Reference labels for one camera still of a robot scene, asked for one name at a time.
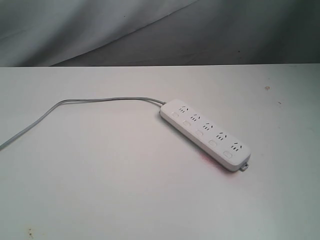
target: extension cord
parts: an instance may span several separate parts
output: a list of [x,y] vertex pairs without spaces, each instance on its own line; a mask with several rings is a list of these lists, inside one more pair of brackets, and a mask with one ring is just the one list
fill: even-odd
[[229,171],[248,168],[250,149],[185,102],[167,102],[160,115]]

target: power strip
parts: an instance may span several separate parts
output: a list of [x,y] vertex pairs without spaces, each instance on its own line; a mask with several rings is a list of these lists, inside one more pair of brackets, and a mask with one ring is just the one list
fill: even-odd
[[250,149],[185,102],[164,104],[160,115],[229,171],[248,168]]

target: power cord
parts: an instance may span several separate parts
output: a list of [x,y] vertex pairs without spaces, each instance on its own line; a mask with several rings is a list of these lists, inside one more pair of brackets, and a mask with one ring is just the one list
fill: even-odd
[[0,151],[3,150],[6,146],[17,140],[19,137],[21,137],[23,134],[28,132],[30,129],[32,129],[34,126],[36,126],[38,123],[40,123],[46,116],[48,116],[53,110],[55,110],[60,105],[66,104],[66,103],[98,103],[98,102],[108,102],[108,101],[118,101],[118,100],[140,100],[140,101],[146,101],[146,102],[155,102],[161,105],[166,104],[164,101],[160,101],[154,98],[150,97],[139,97],[139,96],[121,96],[121,97],[110,97],[110,98],[97,98],[97,99],[66,99],[58,102],[53,107],[51,107],[45,114],[43,114],[41,117],[38,118],[34,123],[27,126],[22,131],[18,132],[16,135],[11,137],[9,140],[4,142],[0,145]]

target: socket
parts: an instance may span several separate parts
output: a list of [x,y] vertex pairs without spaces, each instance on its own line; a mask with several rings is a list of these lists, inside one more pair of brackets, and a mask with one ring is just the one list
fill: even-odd
[[185,102],[164,104],[160,115],[229,171],[247,169],[249,147]]

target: gray fabric backdrop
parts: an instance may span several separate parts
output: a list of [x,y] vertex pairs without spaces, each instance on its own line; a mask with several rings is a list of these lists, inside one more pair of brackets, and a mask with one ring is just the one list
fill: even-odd
[[[24,3],[21,0],[9,2]],[[53,24],[52,18],[48,17],[48,13],[53,11],[50,7],[41,16],[37,13],[43,11],[45,4],[33,9],[33,14],[23,11],[24,20],[20,22],[28,21],[33,15],[36,16],[33,22],[47,21],[45,27],[33,30],[26,38],[16,36],[21,35],[21,31],[16,34],[12,32],[12,27],[4,22],[4,15],[1,14],[0,65],[148,66],[320,62],[319,0],[66,2],[55,0],[51,3],[56,12],[63,9],[64,13],[61,13],[63,17],[56,16],[59,27],[52,29],[48,29],[48,25]],[[9,37],[3,38],[3,26]]]

